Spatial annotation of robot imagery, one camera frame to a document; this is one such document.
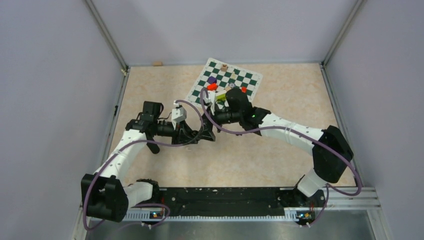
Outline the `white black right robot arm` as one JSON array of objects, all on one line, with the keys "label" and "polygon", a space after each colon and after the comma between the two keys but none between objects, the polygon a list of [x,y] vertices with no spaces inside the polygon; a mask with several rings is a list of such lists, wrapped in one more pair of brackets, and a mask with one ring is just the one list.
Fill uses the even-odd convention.
[{"label": "white black right robot arm", "polygon": [[312,156],[313,167],[295,186],[293,200],[299,206],[307,206],[314,194],[323,187],[333,188],[346,169],[357,177],[358,172],[351,163],[353,152],[338,127],[330,125],[326,129],[304,126],[281,118],[271,111],[253,107],[248,97],[238,88],[228,92],[230,103],[222,112],[224,123],[240,123],[242,131],[223,128],[218,121],[220,112],[215,110],[214,97],[203,88],[199,94],[201,108],[208,121],[218,130],[242,136],[257,134],[284,141],[296,146]]}]

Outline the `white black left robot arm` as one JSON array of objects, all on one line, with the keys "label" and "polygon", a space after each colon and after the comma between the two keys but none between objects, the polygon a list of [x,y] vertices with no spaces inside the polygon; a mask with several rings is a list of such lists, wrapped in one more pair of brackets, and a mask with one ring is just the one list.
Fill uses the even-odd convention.
[{"label": "white black left robot arm", "polygon": [[122,179],[144,147],[158,154],[161,146],[176,148],[198,142],[199,131],[183,129],[187,118],[183,104],[193,107],[186,100],[176,100],[170,114],[171,121],[161,119],[162,103],[146,101],[143,104],[143,111],[127,123],[108,159],[93,174],[85,174],[82,178],[81,197],[85,217],[119,223],[128,209],[142,202],[149,207],[160,202],[161,194],[153,181],[140,180],[123,186]]}]

